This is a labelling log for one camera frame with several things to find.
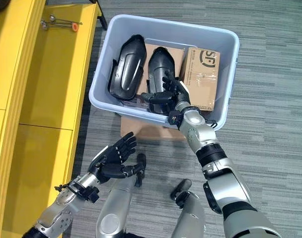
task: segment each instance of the gray carpet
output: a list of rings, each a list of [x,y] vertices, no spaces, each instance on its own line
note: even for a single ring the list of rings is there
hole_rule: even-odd
[[[80,2],[49,0],[49,3]],[[217,132],[228,157],[248,183],[254,205],[284,238],[302,238],[302,0],[100,0],[107,21],[132,14],[229,29],[240,38],[233,96],[226,124]],[[87,94],[105,32],[97,23]],[[73,174],[120,137],[120,117],[84,100]],[[180,214],[169,199],[181,178],[206,211],[206,238],[224,237],[223,219],[205,199],[201,168],[184,142],[139,141],[147,155],[143,187],[135,190],[127,230],[148,238],[170,237]],[[67,237],[94,237],[112,182],[99,187],[100,200],[86,203]]]

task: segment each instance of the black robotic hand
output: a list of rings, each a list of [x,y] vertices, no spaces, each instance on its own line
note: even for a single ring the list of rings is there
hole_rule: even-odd
[[[189,94],[179,81],[179,78],[174,78],[169,72],[165,72],[166,77],[163,77],[164,92],[157,93],[142,93],[142,98],[147,102],[154,105],[168,104],[171,110],[175,109],[175,106],[179,102],[190,103]]]
[[[146,156],[139,154],[137,156],[137,164],[124,166],[128,157],[133,154],[136,149],[136,138],[133,132],[128,133],[114,145],[105,147],[92,160],[88,172],[94,174],[100,183],[107,182],[110,178],[123,179],[138,173],[137,181],[142,181],[144,170],[146,167]]]

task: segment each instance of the brown cardboard box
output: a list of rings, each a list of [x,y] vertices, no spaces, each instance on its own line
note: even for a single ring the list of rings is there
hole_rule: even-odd
[[[190,47],[180,77],[190,91],[193,106],[213,111],[217,89],[220,53]]]
[[[133,131],[138,139],[144,140],[185,140],[184,135],[176,129],[150,124],[138,119],[121,117],[120,135],[124,136]]]
[[[148,80],[148,65],[149,65],[149,60],[156,48],[160,46],[157,45],[151,45],[151,44],[146,44],[146,49],[147,49],[147,58],[145,65],[143,66],[143,76],[137,91],[137,94],[140,95],[141,93],[148,92],[147,88],[147,80]],[[175,64],[175,76],[178,76],[180,74],[180,69],[182,66],[183,62],[183,56],[184,56],[184,49],[177,49],[177,48],[171,48],[171,47],[165,47],[167,51],[171,54],[171,56],[174,59],[174,64]]]

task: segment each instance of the robotic hand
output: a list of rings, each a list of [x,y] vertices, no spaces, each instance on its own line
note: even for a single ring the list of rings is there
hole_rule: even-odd
[[[24,238],[56,238],[72,222],[74,215],[82,209],[85,201],[95,203],[99,196],[98,184],[110,178],[127,178],[137,175],[135,186],[140,186],[146,167],[145,156],[137,157],[137,164],[124,166],[135,152],[136,138],[130,132],[112,146],[106,146],[92,160],[88,172],[67,184],[55,187],[60,193],[37,220]]]
[[[198,107],[191,106],[188,92],[178,78],[168,73],[166,76],[163,78],[166,91],[162,95],[143,94],[142,97],[149,103],[172,106],[168,121],[184,134],[201,164],[207,179],[203,185],[206,198],[211,209],[223,215],[226,238],[281,237],[270,221],[252,206],[248,186],[217,142],[213,129],[217,124],[206,120]],[[158,100],[163,95],[166,100]]]

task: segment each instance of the sf logo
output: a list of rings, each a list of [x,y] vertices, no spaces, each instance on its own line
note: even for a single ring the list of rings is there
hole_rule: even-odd
[[[201,51],[200,54],[200,61],[201,64],[206,66],[206,67],[210,67],[210,68],[214,68],[216,66],[215,64],[215,52],[213,51]]]

